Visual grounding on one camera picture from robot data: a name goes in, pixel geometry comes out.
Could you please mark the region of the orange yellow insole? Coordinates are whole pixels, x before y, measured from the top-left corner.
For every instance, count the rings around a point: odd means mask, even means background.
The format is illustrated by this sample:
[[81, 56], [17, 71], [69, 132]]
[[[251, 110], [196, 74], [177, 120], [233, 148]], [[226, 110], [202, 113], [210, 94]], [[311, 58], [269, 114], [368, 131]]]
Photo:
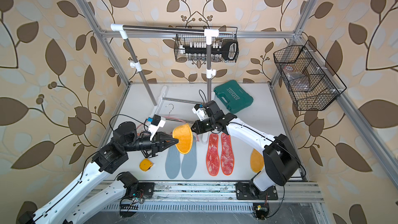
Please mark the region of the orange yellow insole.
[[255, 173], [261, 172], [261, 170], [264, 167], [263, 155], [260, 154], [255, 149], [253, 149], [251, 156], [250, 156], [250, 167], [251, 167], [251, 170]]
[[183, 124], [173, 130], [173, 138], [178, 140], [177, 150], [186, 155], [190, 152], [193, 144], [193, 134], [188, 124]]

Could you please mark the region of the light blue insole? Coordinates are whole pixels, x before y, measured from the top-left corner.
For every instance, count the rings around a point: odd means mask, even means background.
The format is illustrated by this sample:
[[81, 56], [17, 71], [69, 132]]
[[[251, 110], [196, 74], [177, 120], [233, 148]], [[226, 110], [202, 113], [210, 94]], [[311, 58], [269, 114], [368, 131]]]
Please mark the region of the light blue insole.
[[191, 150], [184, 155], [181, 163], [181, 175], [184, 179], [190, 179], [197, 168], [197, 142], [194, 141]]
[[169, 179], [175, 179], [180, 172], [181, 162], [180, 162], [180, 152], [176, 146], [172, 146], [168, 149], [166, 162], [165, 162], [165, 172]]

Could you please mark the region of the red insole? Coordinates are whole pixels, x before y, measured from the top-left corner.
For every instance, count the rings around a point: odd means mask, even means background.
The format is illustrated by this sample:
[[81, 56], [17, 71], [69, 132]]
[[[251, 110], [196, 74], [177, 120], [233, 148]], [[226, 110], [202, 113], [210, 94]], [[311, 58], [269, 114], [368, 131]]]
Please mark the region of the red insole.
[[224, 175], [231, 175], [234, 169], [234, 153], [231, 137], [225, 133], [221, 134], [221, 169]]
[[210, 176], [217, 176], [220, 169], [218, 142], [219, 135], [211, 133], [208, 139], [208, 149], [206, 154], [206, 167]]

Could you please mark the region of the pink multi-clip hanger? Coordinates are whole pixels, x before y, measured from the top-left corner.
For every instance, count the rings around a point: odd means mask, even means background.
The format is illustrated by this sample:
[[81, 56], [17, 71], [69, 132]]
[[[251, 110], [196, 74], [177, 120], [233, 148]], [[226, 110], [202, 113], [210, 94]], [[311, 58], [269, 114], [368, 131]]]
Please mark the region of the pink multi-clip hanger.
[[[159, 113], [160, 108], [161, 108], [160, 104], [158, 104], [157, 106], [146, 104], [146, 105], [141, 106], [141, 108], [136, 107], [136, 108], [134, 108], [134, 110], [131, 110], [131, 112], [129, 113], [129, 116], [131, 116], [132, 118], [133, 117], [136, 118], [137, 120], [135, 120], [135, 122], [138, 123], [138, 125], [140, 125], [141, 122], [145, 123], [146, 118], [152, 117], [154, 114]], [[189, 125], [193, 125], [193, 123], [194, 123], [194, 121], [192, 121], [192, 120], [184, 120], [182, 118], [177, 118], [175, 116], [168, 116], [167, 114], [161, 114], [161, 116], [163, 116], [165, 118], [165, 121], [177, 121], [177, 122], [188, 123]], [[142, 128], [143, 128], [143, 131], [148, 130], [148, 128], [145, 127], [144, 125], [142, 125]]]

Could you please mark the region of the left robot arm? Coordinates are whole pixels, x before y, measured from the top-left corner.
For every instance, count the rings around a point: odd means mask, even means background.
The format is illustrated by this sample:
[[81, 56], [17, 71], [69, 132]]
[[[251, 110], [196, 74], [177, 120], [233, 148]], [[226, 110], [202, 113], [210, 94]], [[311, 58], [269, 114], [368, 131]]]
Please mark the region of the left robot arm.
[[148, 131], [137, 133], [136, 124], [126, 121], [113, 131], [108, 144], [93, 154], [82, 172], [56, 197], [41, 208], [25, 202], [20, 210], [19, 224], [83, 224], [108, 204], [122, 198], [138, 198], [138, 179], [123, 172], [106, 189], [90, 199], [85, 197], [103, 180], [114, 174], [128, 160], [129, 151], [141, 151], [146, 157], [154, 156], [179, 140], [160, 132], [164, 120], [150, 119]]

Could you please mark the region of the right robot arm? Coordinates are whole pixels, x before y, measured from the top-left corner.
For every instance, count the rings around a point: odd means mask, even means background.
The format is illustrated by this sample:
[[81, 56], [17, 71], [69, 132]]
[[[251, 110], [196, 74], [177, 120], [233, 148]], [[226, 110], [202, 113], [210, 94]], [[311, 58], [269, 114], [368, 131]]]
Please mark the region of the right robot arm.
[[302, 167], [297, 152], [283, 134], [267, 134], [249, 126], [232, 113], [225, 114], [215, 101], [196, 104], [192, 111], [199, 118], [191, 130], [196, 134], [220, 131], [238, 138], [259, 152], [264, 161], [264, 170], [250, 180], [250, 187], [264, 192], [274, 185], [284, 186]]

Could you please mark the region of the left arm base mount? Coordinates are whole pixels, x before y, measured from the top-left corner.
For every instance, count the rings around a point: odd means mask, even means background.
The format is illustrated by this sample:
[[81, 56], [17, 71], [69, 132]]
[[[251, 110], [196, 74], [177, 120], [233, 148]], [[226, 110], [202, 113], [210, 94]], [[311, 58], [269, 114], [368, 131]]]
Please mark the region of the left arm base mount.
[[130, 172], [119, 173], [115, 180], [123, 183], [125, 193], [119, 202], [119, 216], [121, 218], [132, 217], [145, 200], [151, 199], [154, 193], [155, 183], [142, 182]]

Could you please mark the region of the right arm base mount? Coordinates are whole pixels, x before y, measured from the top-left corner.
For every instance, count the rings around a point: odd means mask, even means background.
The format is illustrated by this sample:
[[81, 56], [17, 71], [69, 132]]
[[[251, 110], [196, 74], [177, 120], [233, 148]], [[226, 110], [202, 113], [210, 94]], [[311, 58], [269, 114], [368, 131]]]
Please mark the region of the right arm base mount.
[[260, 190], [252, 181], [238, 182], [235, 184], [237, 200], [278, 200], [276, 187], [272, 185], [267, 190]]

